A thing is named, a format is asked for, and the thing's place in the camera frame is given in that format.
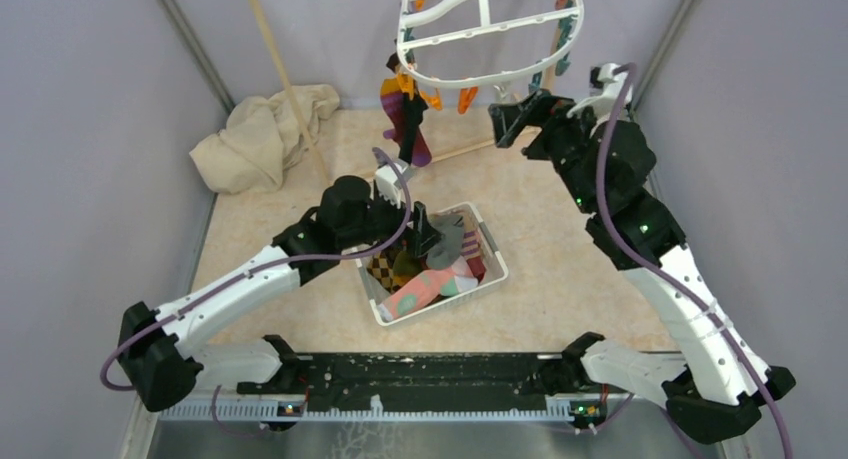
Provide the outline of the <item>brown argyle sock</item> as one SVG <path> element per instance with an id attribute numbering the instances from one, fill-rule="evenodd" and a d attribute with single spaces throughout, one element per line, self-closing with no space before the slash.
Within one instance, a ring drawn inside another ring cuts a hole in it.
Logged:
<path id="1" fill-rule="evenodd" d="M 366 266 L 366 272 L 377 281 L 383 290 L 390 294 L 397 292 L 401 288 L 393 270 L 395 257 L 396 255 L 394 253 L 382 251 L 373 256 Z"/>

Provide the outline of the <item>olive green orange sock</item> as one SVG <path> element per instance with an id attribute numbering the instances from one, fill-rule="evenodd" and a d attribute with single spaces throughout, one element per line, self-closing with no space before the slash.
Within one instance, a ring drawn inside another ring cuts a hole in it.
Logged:
<path id="1" fill-rule="evenodd" d="M 396 287 L 403 287 L 424 270 L 421 261 L 406 251 L 400 251 L 392 265 L 392 278 Z"/>

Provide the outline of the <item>maroon purple sock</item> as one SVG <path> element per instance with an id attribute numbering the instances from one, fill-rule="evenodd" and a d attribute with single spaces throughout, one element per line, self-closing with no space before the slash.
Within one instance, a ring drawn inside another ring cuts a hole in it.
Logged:
<path id="1" fill-rule="evenodd" d="M 383 81 L 380 101 L 393 128 L 385 130 L 383 136 L 399 146 L 398 157 L 402 161 L 415 167 L 424 167 L 432 160 L 420 130 L 428 105 L 417 89 L 412 97 L 402 91 L 397 78 L 397 66 L 388 65 L 388 68 L 393 72 L 393 77 Z"/>

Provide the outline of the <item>pink sock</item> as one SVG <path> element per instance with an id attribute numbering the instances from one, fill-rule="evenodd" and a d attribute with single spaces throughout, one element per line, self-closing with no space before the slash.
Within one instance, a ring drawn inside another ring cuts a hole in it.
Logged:
<path id="1" fill-rule="evenodd" d="M 450 298 L 469 292 L 479 285 L 467 263 L 460 256 L 445 269 L 427 269 L 416 275 L 378 306 L 379 316 L 386 322 L 413 314 L 428 307 L 438 297 Z"/>

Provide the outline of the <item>black sock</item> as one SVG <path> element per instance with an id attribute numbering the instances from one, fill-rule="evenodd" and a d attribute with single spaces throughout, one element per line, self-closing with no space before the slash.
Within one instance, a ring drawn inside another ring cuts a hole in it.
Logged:
<path id="1" fill-rule="evenodd" d="M 406 94 L 402 95 L 403 126 L 401 128 L 399 158 L 416 167 L 426 166 L 430 162 L 430 156 L 423 153 L 419 147 L 420 141 L 418 139 L 420 125 L 427 109 L 428 106 L 422 99 L 416 97 L 410 100 Z"/>

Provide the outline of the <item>striped beige maroon sock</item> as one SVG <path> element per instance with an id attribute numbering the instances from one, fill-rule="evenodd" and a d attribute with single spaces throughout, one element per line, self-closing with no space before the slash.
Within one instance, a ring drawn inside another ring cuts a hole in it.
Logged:
<path id="1" fill-rule="evenodd" d="M 468 212 L 461 212 L 462 226 L 464 230 L 461 244 L 461 256 L 465 259 L 472 275 L 482 282 L 486 275 L 486 266 L 483 260 L 482 239 L 478 225 L 474 217 Z"/>

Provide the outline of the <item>grey sock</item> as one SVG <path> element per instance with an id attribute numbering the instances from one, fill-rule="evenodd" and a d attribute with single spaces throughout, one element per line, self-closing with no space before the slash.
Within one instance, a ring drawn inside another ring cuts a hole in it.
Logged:
<path id="1" fill-rule="evenodd" d="M 427 253 L 425 263 L 429 269 L 447 269 L 461 256 L 465 234 L 463 217 L 438 215 L 432 218 L 431 225 L 441 234 L 441 239 Z"/>

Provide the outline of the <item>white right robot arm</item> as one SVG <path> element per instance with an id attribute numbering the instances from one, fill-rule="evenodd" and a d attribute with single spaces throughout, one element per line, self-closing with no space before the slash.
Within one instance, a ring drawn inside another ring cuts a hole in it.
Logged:
<path id="1" fill-rule="evenodd" d="M 607 384 L 641 396 L 702 444 L 745 434 L 764 405 L 795 387 L 789 369 L 748 347 L 706 286 L 674 216 L 646 189 L 656 157 L 637 123 L 602 118 L 594 106 L 578 109 L 545 90 L 493 104 L 488 113 L 500 148 L 525 128 L 538 129 L 524 156 L 551 163 L 587 216 L 595 246 L 642 293 L 679 348 L 676 357 L 648 354 L 587 332 L 558 364 L 569 387 Z"/>

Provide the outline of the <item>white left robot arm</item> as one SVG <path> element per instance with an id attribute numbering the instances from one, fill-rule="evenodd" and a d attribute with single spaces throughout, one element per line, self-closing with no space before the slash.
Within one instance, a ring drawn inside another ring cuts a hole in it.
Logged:
<path id="1" fill-rule="evenodd" d="M 276 235 L 253 258 L 205 288 L 156 308 L 138 302 L 122 316 L 118 346 L 102 366 L 102 384 L 118 363 L 150 412 L 164 411 L 214 377 L 212 359 L 235 359 L 220 373 L 220 385 L 266 384 L 277 393 L 292 390 L 298 363 L 286 357 L 281 342 L 263 339 L 255 346 L 208 348 L 208 341 L 260 305 L 295 291 L 341 262 L 402 246 L 415 258 L 427 255 L 443 235 L 426 207 L 413 201 L 407 186 L 384 192 L 379 182 L 343 176 L 325 189 L 318 205 Z"/>

